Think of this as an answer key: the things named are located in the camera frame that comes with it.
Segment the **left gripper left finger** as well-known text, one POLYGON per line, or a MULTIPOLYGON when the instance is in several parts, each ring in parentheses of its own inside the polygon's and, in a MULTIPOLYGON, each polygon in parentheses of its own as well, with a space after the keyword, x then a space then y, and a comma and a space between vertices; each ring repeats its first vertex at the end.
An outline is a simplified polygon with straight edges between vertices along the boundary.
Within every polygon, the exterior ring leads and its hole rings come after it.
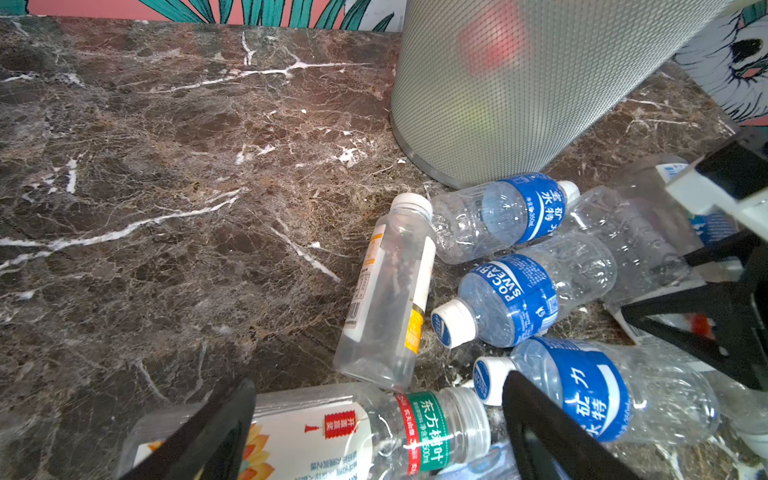
POLYGON ((247 376, 224 387, 124 479, 236 479, 257 389, 247 376))

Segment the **bottle red white label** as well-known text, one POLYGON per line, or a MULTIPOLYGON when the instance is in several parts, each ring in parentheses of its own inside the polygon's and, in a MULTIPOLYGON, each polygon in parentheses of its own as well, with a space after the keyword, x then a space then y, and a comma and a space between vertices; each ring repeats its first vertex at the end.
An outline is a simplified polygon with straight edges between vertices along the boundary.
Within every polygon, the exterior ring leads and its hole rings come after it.
POLYGON ((767 445, 767 283, 708 283, 623 305, 620 317, 698 369, 745 441, 767 445))

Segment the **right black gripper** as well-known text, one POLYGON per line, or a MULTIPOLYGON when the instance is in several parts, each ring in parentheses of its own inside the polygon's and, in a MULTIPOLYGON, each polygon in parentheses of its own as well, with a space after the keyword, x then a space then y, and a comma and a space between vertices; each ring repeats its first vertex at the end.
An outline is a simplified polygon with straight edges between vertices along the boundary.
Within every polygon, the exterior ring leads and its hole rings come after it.
POLYGON ((744 230, 684 256, 699 266, 736 257, 735 282, 706 283, 621 308, 624 320, 753 390, 767 388, 767 241, 744 230), (656 322, 654 315, 701 314, 714 321, 712 339, 656 322))

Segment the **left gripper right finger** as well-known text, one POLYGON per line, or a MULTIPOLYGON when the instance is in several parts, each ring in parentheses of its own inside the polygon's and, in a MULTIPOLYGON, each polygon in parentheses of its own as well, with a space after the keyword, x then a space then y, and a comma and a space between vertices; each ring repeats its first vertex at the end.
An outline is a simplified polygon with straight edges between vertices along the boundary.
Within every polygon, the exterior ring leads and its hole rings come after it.
POLYGON ((517 371, 505 379, 502 410, 523 479, 638 477, 517 371))

